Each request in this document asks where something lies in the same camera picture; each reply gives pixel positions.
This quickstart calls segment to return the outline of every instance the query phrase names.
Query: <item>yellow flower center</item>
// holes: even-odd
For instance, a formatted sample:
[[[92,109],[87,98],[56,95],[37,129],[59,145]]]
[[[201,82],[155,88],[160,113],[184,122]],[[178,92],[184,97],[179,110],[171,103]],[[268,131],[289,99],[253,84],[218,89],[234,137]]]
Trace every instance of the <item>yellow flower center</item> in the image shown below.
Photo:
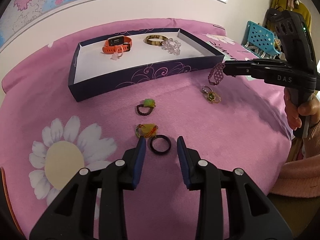
[[[48,181],[61,190],[84,167],[82,153],[73,143],[60,141],[47,151],[44,172]]]

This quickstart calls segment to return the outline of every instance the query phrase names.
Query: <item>silver screw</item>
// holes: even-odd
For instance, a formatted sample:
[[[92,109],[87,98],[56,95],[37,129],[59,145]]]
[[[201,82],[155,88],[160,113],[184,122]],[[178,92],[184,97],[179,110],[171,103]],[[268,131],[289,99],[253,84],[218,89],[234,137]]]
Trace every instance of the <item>silver screw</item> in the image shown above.
[[[83,175],[87,175],[88,172],[89,172],[89,170],[87,168],[83,168],[83,169],[79,170],[79,174],[82,175],[82,176]]]
[[[208,162],[205,161],[205,160],[199,160],[199,161],[198,161],[198,164],[199,164],[200,166],[202,166],[202,167],[205,167],[205,166],[208,165]]]
[[[243,169],[237,168],[237,169],[235,169],[235,174],[242,176],[244,174],[244,171],[243,171]]]
[[[121,167],[121,166],[125,165],[125,161],[124,160],[117,160],[116,165]]]

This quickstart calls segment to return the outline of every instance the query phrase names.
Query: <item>black ring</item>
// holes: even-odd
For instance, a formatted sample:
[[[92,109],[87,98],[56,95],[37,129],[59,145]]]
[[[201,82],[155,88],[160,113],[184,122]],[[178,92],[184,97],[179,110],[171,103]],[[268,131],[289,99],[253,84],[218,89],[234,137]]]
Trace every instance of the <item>black ring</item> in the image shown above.
[[[167,143],[168,143],[168,149],[166,149],[164,152],[159,152],[159,151],[157,151],[154,147],[153,147],[153,141],[155,140],[155,139],[158,139],[158,138],[162,138],[162,139],[165,139],[166,141],[167,141]],[[165,135],[162,135],[162,134],[158,134],[158,135],[156,135],[156,136],[153,136],[152,138],[151,138],[151,140],[150,140],[150,148],[151,148],[151,151],[153,151],[155,154],[159,154],[159,155],[163,155],[163,154],[166,154],[167,152],[169,152],[170,151],[170,149],[171,149],[171,141],[170,141],[170,139],[167,137],[167,136],[165,136]]]
[[[140,109],[139,109],[140,107],[148,107],[149,111],[146,112],[146,113],[143,113],[143,112],[140,111]],[[144,106],[143,104],[141,104],[141,105],[137,105],[137,112],[138,112],[139,115],[147,116],[147,115],[152,113],[153,108],[154,107],[152,107],[152,106]]]

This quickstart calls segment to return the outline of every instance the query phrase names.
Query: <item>human hand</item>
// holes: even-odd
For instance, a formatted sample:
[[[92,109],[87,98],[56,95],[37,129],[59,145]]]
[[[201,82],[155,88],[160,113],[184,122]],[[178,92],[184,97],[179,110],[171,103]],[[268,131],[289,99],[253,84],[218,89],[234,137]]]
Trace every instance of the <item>human hand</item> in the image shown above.
[[[285,103],[285,113],[287,114],[287,120],[290,128],[292,130],[297,130],[301,128],[302,122],[299,115],[308,116],[310,118],[310,127],[316,125],[320,121],[320,102],[315,94],[312,95],[312,100],[303,103],[301,106],[296,107],[291,102],[290,92],[287,88],[284,88],[284,103]]]

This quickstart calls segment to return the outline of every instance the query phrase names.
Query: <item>wooden edge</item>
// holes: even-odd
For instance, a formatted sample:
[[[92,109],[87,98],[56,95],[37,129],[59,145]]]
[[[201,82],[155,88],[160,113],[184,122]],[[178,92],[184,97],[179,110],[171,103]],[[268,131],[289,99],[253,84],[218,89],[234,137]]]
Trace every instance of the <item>wooden edge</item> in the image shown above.
[[[25,235],[23,234],[23,232],[22,232],[22,230],[21,230],[21,228],[19,226],[19,223],[18,223],[18,221],[16,219],[16,216],[14,215],[14,212],[13,212],[13,209],[12,209],[12,206],[11,206],[11,203],[10,203],[8,189],[7,189],[7,183],[5,181],[4,168],[0,167],[0,170],[1,170],[1,175],[2,175],[2,184],[3,184],[3,188],[4,188],[4,194],[5,194],[5,198],[7,200],[7,205],[8,205],[10,214],[12,216],[13,222],[14,222],[15,226],[17,227],[18,231],[20,232],[20,234],[22,234],[25,237]]]

